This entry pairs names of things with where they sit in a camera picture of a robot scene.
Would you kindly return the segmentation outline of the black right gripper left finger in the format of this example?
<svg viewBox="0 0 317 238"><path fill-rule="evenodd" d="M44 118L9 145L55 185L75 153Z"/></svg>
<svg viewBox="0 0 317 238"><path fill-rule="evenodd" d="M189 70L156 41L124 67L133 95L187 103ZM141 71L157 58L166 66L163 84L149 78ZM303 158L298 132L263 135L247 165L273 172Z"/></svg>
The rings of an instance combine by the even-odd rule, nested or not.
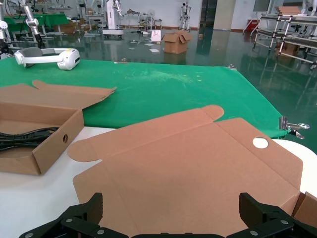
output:
<svg viewBox="0 0 317 238"><path fill-rule="evenodd" d="M21 238L126 238L127 235L101 227L103 195L95 193L88 202L68 207L57 219L27 231Z"/></svg>

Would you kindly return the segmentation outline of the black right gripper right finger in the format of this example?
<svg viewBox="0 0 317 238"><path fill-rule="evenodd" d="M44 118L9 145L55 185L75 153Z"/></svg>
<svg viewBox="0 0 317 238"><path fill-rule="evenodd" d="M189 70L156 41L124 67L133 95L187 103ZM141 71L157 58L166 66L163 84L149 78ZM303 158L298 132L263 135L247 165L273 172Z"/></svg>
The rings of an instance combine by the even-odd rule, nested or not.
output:
<svg viewBox="0 0 317 238"><path fill-rule="evenodd" d="M239 214L246 229L230 238L315 238L317 229L288 215L278 206L256 201L250 194L239 195Z"/></svg>

